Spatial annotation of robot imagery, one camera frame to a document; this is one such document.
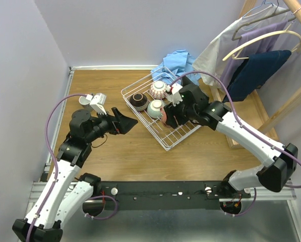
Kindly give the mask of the pink mug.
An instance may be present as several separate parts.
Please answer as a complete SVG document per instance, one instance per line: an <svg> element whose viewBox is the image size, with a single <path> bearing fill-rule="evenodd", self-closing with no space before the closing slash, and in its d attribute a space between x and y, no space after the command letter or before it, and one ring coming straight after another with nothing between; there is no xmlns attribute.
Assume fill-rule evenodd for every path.
<svg viewBox="0 0 301 242"><path fill-rule="evenodd" d="M163 126L164 127L168 127L168 125L166 124L166 121L167 121L167 115L166 115L166 112L165 112L165 110L164 110L164 108L162 107L161 109L160 109L160 112L161 112L161 114L162 114L162 117L161 117L161 123L163 124Z"/></svg>

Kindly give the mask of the grey mug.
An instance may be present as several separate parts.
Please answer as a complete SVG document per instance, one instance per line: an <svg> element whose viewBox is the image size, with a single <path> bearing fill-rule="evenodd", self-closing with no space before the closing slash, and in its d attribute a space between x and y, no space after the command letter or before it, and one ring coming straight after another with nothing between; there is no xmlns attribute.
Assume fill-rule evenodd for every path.
<svg viewBox="0 0 301 242"><path fill-rule="evenodd" d="M90 100L87 99L86 96L80 96L80 97L79 97L79 104L80 104L83 108L85 108L85 109L90 109L90 108L91 108L91 106L90 106Z"/></svg>

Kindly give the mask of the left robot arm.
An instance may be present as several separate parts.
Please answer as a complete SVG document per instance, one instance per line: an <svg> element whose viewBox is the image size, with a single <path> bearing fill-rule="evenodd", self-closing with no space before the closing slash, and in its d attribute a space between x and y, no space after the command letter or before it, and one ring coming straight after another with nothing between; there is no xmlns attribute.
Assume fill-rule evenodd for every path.
<svg viewBox="0 0 301 242"><path fill-rule="evenodd" d="M100 178L90 174L82 176L69 194L66 192L90 155L94 140L107 133L124 135L138 123L115 107L112 112L93 117L79 109L72 114L70 131L59 147L50 179L30 212L13 224L20 241L60 241L65 224L84 201L103 197Z"/></svg>

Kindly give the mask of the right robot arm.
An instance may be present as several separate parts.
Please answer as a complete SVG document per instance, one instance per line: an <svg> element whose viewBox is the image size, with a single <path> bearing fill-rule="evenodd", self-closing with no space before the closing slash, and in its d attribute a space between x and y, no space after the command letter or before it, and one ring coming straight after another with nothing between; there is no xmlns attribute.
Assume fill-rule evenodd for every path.
<svg viewBox="0 0 301 242"><path fill-rule="evenodd" d="M296 169L296 162L283 154L297 156L295 145L284 146L242 121L231 108L220 101L210 102L199 86L173 84L166 87L170 102L163 109L166 125L177 128L187 122L207 126L236 140L250 151L260 165L247 170L231 171L219 185L218 191L228 198L246 188L265 187L280 192Z"/></svg>

